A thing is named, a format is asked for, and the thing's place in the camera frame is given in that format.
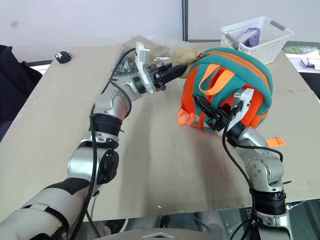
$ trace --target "robotic arm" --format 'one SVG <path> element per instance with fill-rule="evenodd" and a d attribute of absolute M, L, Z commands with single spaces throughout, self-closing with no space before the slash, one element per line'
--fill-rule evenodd
<path fill-rule="evenodd" d="M 119 145 L 118 135 L 122 121 L 131 110 L 131 102 L 141 98 L 144 93 L 164 91 L 166 83 L 178 78 L 187 69 L 186 65 L 172 67 L 171 64 L 146 67 L 149 51 L 142 43 L 136 43 L 135 62 L 139 74 L 134 77 L 128 75 L 118 78 L 115 81 L 116 84 L 112 83 L 98 97 L 91 114 L 94 115 L 92 121 L 95 138 L 92 138 L 91 131 L 84 133 L 78 148 L 69 160 L 67 179 L 41 190 L 20 209 L 4 219 L 0 223 L 1 238 L 6 240 L 70 238 L 84 209 L 91 186 L 94 172 L 93 142 L 96 144 L 97 165 L 92 194 L 89 197 L 92 197 L 102 184 L 110 182 L 116 176 L 119 156 L 115 149 Z M 284 239 L 293 240 L 281 182 L 284 173 L 281 161 L 266 150 L 237 147 L 240 144 L 267 146 L 264 138 L 253 128 L 245 128 L 239 122 L 248 110 L 247 104 L 244 103 L 251 100 L 252 93 L 253 90 L 235 93 L 233 107 L 237 107 L 237 113 L 227 129 L 227 138 L 236 147 L 237 153 L 244 161 L 246 172 L 252 183 L 256 201 L 254 213 L 257 222 L 256 230 L 261 239 L 271 239 L 270 235 L 264 235 L 264 232 L 266 234 L 275 232 L 276 239 L 280 239 L 278 236 L 281 233 L 277 230 L 281 229 L 287 237 Z M 200 97 L 194 96 L 194 100 L 211 118 L 207 124 L 212 129 L 219 129 L 222 133 L 230 113 L 225 109 L 214 112 L 212 108 L 206 106 L 205 99 L 203 101 Z"/>

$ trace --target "backpack handle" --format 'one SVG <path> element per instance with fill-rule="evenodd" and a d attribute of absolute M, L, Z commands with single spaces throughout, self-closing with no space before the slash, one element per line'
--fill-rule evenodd
<path fill-rule="evenodd" d="M 218 92 L 220 92 L 225 85 L 227 85 L 227 83 L 233 78 L 233 76 L 235 75 L 232 71 L 225 69 L 223 71 L 223 73 L 221 73 L 221 75 L 218 77 L 218 79 L 216 80 L 215 84 L 213 85 L 213 87 L 211 87 L 208 90 L 204 90 L 201 88 L 201 84 L 210 76 L 210 74 L 212 74 L 218 67 L 220 67 L 217 64 L 210 64 L 208 66 L 208 68 L 205 71 L 205 74 L 203 75 L 202 80 L 199 83 L 199 90 L 207 96 L 212 96 L 217 94 Z"/>

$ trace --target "backpack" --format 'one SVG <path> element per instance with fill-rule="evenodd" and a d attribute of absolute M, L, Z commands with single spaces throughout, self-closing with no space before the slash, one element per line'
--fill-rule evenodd
<path fill-rule="evenodd" d="M 185 81 L 178 123 L 214 132 L 209 117 L 194 103 L 192 94 L 205 98 L 214 110 L 232 106 L 239 89 L 254 89 L 252 102 L 241 122 L 256 128 L 266 118 L 272 103 L 273 82 L 269 70 L 259 60 L 224 47 L 211 48 L 199 55 Z"/>

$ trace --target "plush toy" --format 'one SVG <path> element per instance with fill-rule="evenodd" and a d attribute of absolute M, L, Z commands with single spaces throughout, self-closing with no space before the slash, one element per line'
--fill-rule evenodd
<path fill-rule="evenodd" d="M 187 65 L 187 69 L 180 76 L 181 79 L 186 79 L 191 66 L 197 61 L 199 57 L 197 47 L 181 47 L 175 50 L 171 56 L 172 66 Z"/>

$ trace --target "black key fob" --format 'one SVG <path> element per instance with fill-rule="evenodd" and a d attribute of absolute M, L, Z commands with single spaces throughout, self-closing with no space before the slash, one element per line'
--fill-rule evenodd
<path fill-rule="evenodd" d="M 71 60 L 71 53 L 67 53 L 66 51 L 57 52 L 54 56 L 61 64 L 65 64 Z"/>

